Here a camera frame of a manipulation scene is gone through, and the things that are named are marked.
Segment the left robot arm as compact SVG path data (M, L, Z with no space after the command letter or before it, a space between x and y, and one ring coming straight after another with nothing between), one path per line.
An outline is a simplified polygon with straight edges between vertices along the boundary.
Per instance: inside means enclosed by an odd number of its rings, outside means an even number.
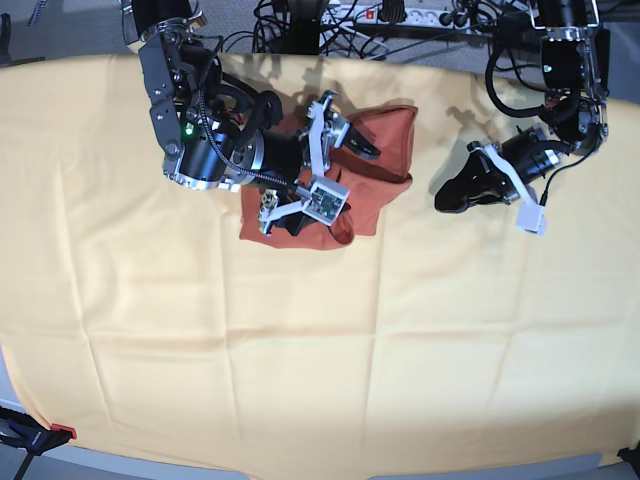
M493 105L513 119L537 118L501 144L471 142L460 172L434 197L441 213L461 214L475 206L519 200L533 217L543 214L550 193L535 194L539 178L552 183L575 155L584 162L608 136L609 32L600 22L594 1L532 1L528 20L500 17L492 23L492 50L484 73ZM510 52L517 31L531 28L539 37L544 96L541 105L512 108L499 97L494 73L502 54Z

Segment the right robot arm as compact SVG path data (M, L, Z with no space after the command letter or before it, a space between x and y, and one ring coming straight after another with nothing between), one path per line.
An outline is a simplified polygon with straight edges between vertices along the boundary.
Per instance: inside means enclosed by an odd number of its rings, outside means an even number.
M365 160L380 152L333 109L333 92L311 101L302 126L285 135L275 129L284 118L279 96L224 72L223 44L208 48L195 32L206 20L194 3L124 1L121 11L167 179L191 190L259 190L264 236L274 228L295 236L310 223L337 221L350 191L326 174L331 151L346 147Z

